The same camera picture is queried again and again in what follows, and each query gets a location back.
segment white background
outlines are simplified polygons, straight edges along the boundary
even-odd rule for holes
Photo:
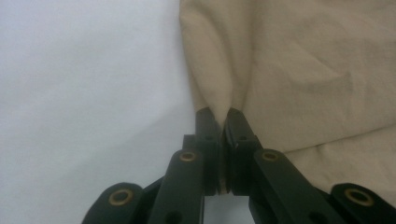
[[[0,223],[80,223],[164,175],[185,133],[178,0],[0,3]],[[206,198],[205,223],[253,223],[247,198]]]

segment screw hole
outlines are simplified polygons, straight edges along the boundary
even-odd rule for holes
[[[273,152],[264,152],[262,153],[262,158],[266,161],[277,161],[279,157]]]
[[[108,202],[114,206],[121,206],[130,202],[133,197],[134,194],[130,189],[119,189],[110,195]]]
[[[180,159],[182,161],[194,161],[196,158],[195,153],[192,152],[183,152],[180,154]]]
[[[309,214],[309,219],[311,219],[311,221],[315,224],[327,224],[327,218],[319,213],[319,212],[311,212]]]
[[[374,204],[373,198],[366,192],[359,189],[346,189],[346,197],[353,203],[357,203],[362,206],[370,207]]]
[[[183,219],[179,212],[170,212],[165,217],[166,224],[178,224]]]

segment black plastic part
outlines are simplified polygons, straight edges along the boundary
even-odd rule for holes
[[[169,163],[148,224],[200,224],[204,161],[197,150],[180,150]]]
[[[219,125],[210,109],[207,107],[199,110],[195,118],[195,146],[204,155],[206,196],[215,195],[220,191],[220,166],[223,164],[220,155],[220,134]],[[183,148],[188,145],[190,137],[185,136],[184,139]]]
[[[228,179],[234,195],[248,196],[253,154],[260,142],[248,125],[244,114],[231,108],[224,127],[227,140]]]
[[[134,224],[144,224],[148,222],[149,216],[151,215],[152,205],[154,205],[162,182],[163,178],[160,178],[143,189],[143,197],[140,200]]]
[[[119,195],[113,194],[118,190],[132,192],[132,195],[126,195],[120,192]],[[131,224],[137,216],[138,205],[142,199],[143,190],[135,185],[128,183],[119,183],[106,189],[93,204],[85,216],[82,224]],[[130,196],[125,204],[118,203]],[[113,198],[114,204],[110,203],[110,197]]]
[[[348,223],[396,223],[396,209],[359,185],[335,185],[332,187],[330,203]]]
[[[282,153],[258,150],[254,160],[254,177],[277,223],[345,223]]]

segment brass ring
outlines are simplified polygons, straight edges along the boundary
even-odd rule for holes
[[[346,197],[352,201],[353,203],[357,203],[362,206],[370,207],[373,206],[374,200],[373,198],[366,192],[359,189],[346,189],[344,191]],[[354,194],[359,194],[361,197],[357,198]]]
[[[180,154],[180,159],[182,161],[195,161],[196,155],[193,152],[183,152]]]
[[[277,159],[279,159],[274,152],[263,152],[262,158],[266,161],[277,161]]]
[[[126,194],[126,197],[122,199],[117,199],[117,196],[123,193]],[[119,189],[110,195],[110,197],[108,198],[108,202],[114,206],[121,206],[130,202],[133,197],[134,193],[130,189]]]

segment tan cloth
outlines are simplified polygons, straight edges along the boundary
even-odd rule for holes
[[[394,1],[181,0],[196,109],[242,109],[314,185],[396,205]]]

